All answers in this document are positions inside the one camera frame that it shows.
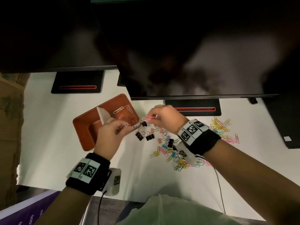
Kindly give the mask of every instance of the person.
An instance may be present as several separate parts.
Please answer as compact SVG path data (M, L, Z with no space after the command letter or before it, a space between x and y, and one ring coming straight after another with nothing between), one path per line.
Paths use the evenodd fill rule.
M150 124L174 134L189 121L170 105L155 106L148 116L157 117L150 120ZM126 127L119 131L123 125L123 121L114 119L103 125L99 129L93 153L111 160L123 137L131 129ZM268 224L300 223L300 186L221 139L203 156ZM36 224L79 224L90 198L90 195L77 189L65 187ZM151 197L143 207L133 210L120 224L190 222L238 224L221 212L164 195Z

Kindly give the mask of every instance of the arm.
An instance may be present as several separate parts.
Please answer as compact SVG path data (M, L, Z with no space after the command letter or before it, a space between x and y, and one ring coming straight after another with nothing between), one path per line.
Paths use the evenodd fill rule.
M123 137L131 130L124 121L113 118L103 125L98 132L96 153L107 160L111 160L117 152ZM36 225L77 225L85 212L91 196L76 189L65 187L49 208L36 221Z
M177 134L188 119L172 106L159 105L151 124ZM240 196L270 224L298 224L300 186L223 140L203 155Z

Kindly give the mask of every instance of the cardboard box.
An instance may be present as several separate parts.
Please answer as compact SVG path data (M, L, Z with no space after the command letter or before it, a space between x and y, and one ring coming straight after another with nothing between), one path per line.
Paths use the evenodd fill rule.
M0 210L17 201L24 89L29 76L0 73Z

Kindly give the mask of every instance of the person's left hand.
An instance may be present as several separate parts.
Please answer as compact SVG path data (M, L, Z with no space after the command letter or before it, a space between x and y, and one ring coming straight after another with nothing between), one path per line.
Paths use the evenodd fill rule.
M110 161L117 152L123 137L132 129L131 126L121 129L126 123L110 118L106 124L100 127L94 153Z

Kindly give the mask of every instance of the hand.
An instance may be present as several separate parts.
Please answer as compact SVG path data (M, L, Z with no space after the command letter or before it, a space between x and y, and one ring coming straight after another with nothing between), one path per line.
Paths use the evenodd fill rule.
M156 115L157 118L151 119L149 124L162 127L173 134L177 134L181 127L189 121L171 105L157 105L149 111L147 116Z
M94 153L110 161L117 152L123 137L132 129L131 126L121 129L126 123L110 118L106 124L100 127Z

